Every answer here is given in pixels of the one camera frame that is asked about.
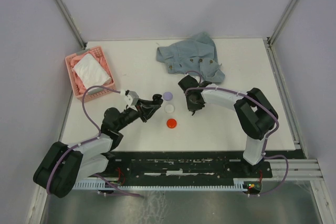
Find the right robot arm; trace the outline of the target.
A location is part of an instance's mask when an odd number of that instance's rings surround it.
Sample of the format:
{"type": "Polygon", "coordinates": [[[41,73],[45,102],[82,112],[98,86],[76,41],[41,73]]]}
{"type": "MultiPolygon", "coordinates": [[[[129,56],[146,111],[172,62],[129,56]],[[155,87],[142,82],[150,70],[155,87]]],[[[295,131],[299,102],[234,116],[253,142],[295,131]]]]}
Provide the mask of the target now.
{"type": "Polygon", "coordinates": [[[192,113],[206,104],[219,105],[236,112],[241,128],[247,135],[241,172],[246,177],[258,174],[268,139],[279,128],[278,114],[263,92],[258,88],[247,92],[234,91],[208,81],[199,83],[191,76],[185,76],[178,86],[183,90],[187,108],[192,113]]]}

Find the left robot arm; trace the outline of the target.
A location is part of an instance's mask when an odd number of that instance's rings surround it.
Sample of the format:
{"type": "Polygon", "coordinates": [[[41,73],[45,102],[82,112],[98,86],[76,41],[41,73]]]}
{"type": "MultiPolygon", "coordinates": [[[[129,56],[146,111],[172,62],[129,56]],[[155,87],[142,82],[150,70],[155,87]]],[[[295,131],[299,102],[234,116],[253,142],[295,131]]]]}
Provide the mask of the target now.
{"type": "Polygon", "coordinates": [[[137,119],[147,122],[163,103],[160,94],[153,95],[151,101],[128,94],[125,100],[128,105],[122,112],[114,107],[104,112],[97,136],[73,145],[54,143],[35,171],[34,183],[63,198],[77,182],[91,175],[101,173],[105,177],[112,176],[116,164],[110,160],[110,152],[119,146],[123,138],[120,131],[137,119]]]}

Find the purple earbud case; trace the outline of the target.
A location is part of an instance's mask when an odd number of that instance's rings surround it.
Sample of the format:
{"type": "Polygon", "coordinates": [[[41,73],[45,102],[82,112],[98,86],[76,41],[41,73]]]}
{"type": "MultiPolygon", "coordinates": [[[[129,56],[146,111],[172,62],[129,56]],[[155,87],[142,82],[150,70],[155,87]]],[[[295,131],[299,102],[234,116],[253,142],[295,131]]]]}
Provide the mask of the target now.
{"type": "Polygon", "coordinates": [[[171,101],[173,99],[173,94],[171,92],[164,92],[163,99],[165,101],[171,101]]]}

